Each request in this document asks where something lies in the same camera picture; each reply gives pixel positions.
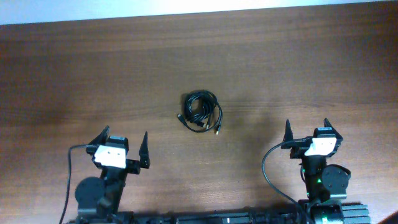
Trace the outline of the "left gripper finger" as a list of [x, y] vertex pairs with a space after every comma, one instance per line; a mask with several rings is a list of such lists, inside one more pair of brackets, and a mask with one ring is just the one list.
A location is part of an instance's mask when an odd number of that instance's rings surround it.
[[102, 132], [100, 132], [100, 134], [94, 138], [94, 140], [90, 141], [89, 145], [92, 145], [92, 146], [105, 145], [106, 141], [108, 139], [109, 129], [110, 129], [110, 127], [107, 125], [102, 130]]
[[148, 169], [150, 167], [150, 157], [149, 157], [149, 148], [148, 148], [148, 132], [145, 132], [144, 138], [142, 140], [142, 144], [139, 149], [139, 157], [140, 157], [140, 167], [143, 169]]

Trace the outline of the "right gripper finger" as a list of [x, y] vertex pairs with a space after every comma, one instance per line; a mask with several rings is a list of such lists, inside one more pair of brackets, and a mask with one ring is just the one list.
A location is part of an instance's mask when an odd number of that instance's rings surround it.
[[294, 139], [290, 121], [287, 119], [285, 122], [285, 133], [283, 142], [292, 141]]
[[323, 120], [323, 125], [324, 125], [324, 128], [326, 128], [327, 131], [331, 131], [332, 133], [336, 134], [336, 129], [331, 125], [331, 123], [328, 120], [328, 118], [325, 118]]

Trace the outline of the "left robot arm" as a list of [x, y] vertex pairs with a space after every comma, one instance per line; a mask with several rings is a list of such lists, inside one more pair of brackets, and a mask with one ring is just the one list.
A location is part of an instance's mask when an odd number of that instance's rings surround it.
[[111, 136], [109, 126], [86, 146], [86, 153], [101, 171], [99, 177], [83, 179], [75, 189], [78, 215], [75, 223], [123, 223], [119, 204], [129, 174], [138, 175], [150, 167], [148, 133], [139, 148], [139, 159], [128, 159], [128, 138]]

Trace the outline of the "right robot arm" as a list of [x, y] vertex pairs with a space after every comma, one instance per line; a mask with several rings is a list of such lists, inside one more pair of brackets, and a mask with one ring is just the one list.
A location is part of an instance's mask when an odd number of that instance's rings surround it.
[[343, 223], [341, 201], [347, 197], [351, 171], [327, 159], [337, 153], [342, 135], [328, 119], [315, 128], [311, 136], [295, 139], [290, 121], [285, 122], [282, 149], [290, 151], [291, 159], [298, 159], [300, 175], [305, 184], [307, 199], [298, 202], [306, 223]]

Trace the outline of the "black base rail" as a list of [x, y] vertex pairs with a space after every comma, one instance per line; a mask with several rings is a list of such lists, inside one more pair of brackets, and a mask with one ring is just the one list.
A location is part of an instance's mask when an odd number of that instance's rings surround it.
[[282, 209], [246, 208], [243, 210], [200, 213], [133, 213], [121, 212], [109, 218], [76, 217], [68, 223], [128, 223], [128, 224], [266, 224], [315, 223], [349, 224], [371, 223], [367, 205], [319, 205], [298, 214], [295, 207]]

